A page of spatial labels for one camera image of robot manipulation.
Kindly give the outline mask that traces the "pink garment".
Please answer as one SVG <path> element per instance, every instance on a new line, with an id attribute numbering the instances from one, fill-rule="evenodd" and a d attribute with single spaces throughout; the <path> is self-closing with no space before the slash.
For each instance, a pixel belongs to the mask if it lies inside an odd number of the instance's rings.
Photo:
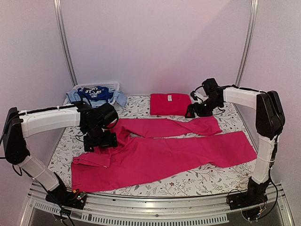
<path id="1" fill-rule="evenodd" d="M 256 159 L 242 131 L 223 134 L 213 117 L 188 122 L 120 119 L 117 147 L 95 147 L 74 157 L 71 186 L 102 192 L 151 183 L 205 164 L 227 168 Z"/>

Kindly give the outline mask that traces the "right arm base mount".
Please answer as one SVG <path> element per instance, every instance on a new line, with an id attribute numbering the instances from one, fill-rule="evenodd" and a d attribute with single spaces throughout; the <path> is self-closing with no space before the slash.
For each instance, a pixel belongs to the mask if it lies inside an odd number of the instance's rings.
<path id="1" fill-rule="evenodd" d="M 237 194 L 228 194 L 226 202 L 231 210 L 250 207 L 268 200 L 266 189 L 270 183 L 268 179 L 264 183 L 257 184 L 252 178 L 249 179 L 246 192 L 239 192 Z"/>

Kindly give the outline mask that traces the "red t-shirt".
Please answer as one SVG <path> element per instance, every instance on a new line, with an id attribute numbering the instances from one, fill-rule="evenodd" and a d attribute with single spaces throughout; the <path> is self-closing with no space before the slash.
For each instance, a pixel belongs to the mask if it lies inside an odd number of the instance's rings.
<path id="1" fill-rule="evenodd" d="M 167 100 L 167 96 L 172 96 L 172 101 Z M 151 94 L 150 95 L 150 115 L 176 115 L 184 116 L 188 105 L 192 104 L 187 94 L 169 93 L 169 94 Z"/>

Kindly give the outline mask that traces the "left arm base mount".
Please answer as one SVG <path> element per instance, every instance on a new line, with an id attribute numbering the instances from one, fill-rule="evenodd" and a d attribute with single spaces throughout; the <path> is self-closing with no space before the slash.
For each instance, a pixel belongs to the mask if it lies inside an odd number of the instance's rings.
<path id="1" fill-rule="evenodd" d="M 46 189 L 46 201 L 55 203 L 59 206 L 70 207 L 74 209 L 83 210 L 87 193 L 80 192 L 79 189 L 68 191 L 64 184 L 59 184 L 54 190 Z"/>

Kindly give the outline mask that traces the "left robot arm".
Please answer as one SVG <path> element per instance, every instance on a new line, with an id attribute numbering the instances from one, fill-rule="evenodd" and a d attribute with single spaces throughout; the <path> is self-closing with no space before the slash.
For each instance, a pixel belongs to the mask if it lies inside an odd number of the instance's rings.
<path id="1" fill-rule="evenodd" d="M 30 153 L 26 138 L 66 127 L 79 127 L 86 149 L 116 147 L 117 136 L 110 129 L 117 125 L 118 120 L 117 111 L 108 103 L 93 108 L 79 101 L 30 111 L 12 107 L 8 110 L 0 139 L 4 148 L 3 159 L 24 170 L 52 192 L 59 204 L 66 204 L 70 200 L 69 192 L 65 191 L 59 177 Z"/>

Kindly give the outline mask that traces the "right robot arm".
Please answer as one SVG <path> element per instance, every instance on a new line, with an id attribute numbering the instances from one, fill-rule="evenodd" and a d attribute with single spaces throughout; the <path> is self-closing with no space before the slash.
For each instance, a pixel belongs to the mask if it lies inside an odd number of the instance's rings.
<path id="1" fill-rule="evenodd" d="M 247 205 L 254 205 L 261 198 L 261 191 L 256 186 L 269 183 L 270 170 L 274 164 L 277 143 L 285 124 L 285 115 L 279 94 L 274 91 L 262 91 L 236 85 L 219 86 L 214 78 L 206 79 L 200 86 L 205 95 L 196 89 L 190 96 L 194 100 L 188 105 L 185 116 L 212 116 L 215 108 L 222 108 L 224 103 L 232 103 L 255 110 L 255 127 L 259 136 L 256 165 L 249 185 L 254 186 L 243 195 Z"/>

